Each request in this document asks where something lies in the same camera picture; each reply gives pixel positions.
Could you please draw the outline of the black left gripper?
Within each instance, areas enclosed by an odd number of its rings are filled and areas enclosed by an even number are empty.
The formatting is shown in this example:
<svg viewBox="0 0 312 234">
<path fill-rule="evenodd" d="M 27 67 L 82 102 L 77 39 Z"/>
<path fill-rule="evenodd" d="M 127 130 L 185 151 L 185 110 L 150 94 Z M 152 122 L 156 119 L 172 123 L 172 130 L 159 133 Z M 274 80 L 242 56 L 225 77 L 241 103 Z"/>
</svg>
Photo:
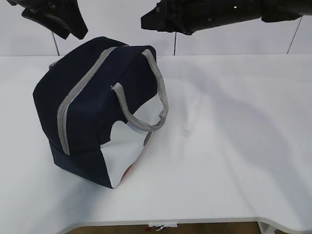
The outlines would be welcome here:
<svg viewBox="0 0 312 234">
<path fill-rule="evenodd" d="M 22 6 L 21 16 L 36 22 L 62 39 L 72 34 L 84 39 L 88 28 L 79 10 L 77 0 L 6 0 L 12 6 Z"/>
</svg>

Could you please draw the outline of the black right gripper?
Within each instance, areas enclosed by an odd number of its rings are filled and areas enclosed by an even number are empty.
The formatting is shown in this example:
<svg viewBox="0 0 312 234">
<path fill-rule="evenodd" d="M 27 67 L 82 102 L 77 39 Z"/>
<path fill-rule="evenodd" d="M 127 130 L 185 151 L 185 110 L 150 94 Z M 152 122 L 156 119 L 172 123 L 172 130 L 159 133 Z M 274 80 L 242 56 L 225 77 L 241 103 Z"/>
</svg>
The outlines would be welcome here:
<svg viewBox="0 0 312 234">
<path fill-rule="evenodd" d="M 141 28 L 191 35 L 197 31 L 261 19 L 295 20 L 301 0 L 162 0 L 141 17 Z"/>
</svg>

